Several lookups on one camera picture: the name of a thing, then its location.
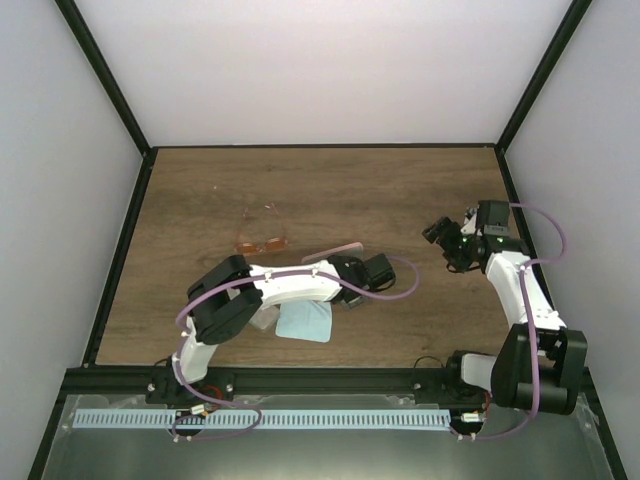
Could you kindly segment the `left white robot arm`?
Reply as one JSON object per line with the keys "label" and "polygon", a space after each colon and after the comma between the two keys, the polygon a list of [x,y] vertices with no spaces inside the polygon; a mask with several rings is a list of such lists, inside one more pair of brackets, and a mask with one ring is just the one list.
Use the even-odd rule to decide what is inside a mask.
{"label": "left white robot arm", "polygon": [[250,264],[245,256],[232,255],[187,290],[187,304],[176,317],[181,344],[165,366],[152,369],[147,402],[196,402],[218,347],[269,308],[297,301],[351,308],[365,297],[379,297],[395,280],[384,254],[367,260],[334,254],[288,267]]}

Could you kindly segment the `pink glasses case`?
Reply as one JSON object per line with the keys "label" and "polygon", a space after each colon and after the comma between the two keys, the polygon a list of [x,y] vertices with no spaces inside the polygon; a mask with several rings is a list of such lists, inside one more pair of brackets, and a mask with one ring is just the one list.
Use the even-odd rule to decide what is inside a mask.
{"label": "pink glasses case", "polygon": [[306,255],[302,258],[302,264],[312,264],[326,260],[333,255],[350,256],[361,259],[364,253],[364,245],[361,242],[352,242],[345,245],[332,247],[319,252]]}

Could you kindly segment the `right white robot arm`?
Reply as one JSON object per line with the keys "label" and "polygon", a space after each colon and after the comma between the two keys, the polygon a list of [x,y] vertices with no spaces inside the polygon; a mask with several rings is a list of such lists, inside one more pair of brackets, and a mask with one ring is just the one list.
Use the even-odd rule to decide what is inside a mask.
{"label": "right white robot arm", "polygon": [[497,355],[457,351],[449,358],[445,393],[465,403],[482,389],[500,407],[568,415],[577,402],[588,343],[551,306],[533,271],[540,259],[511,235],[515,207],[482,200],[463,222],[441,217],[422,232],[441,248],[450,272],[485,275],[509,326]]}

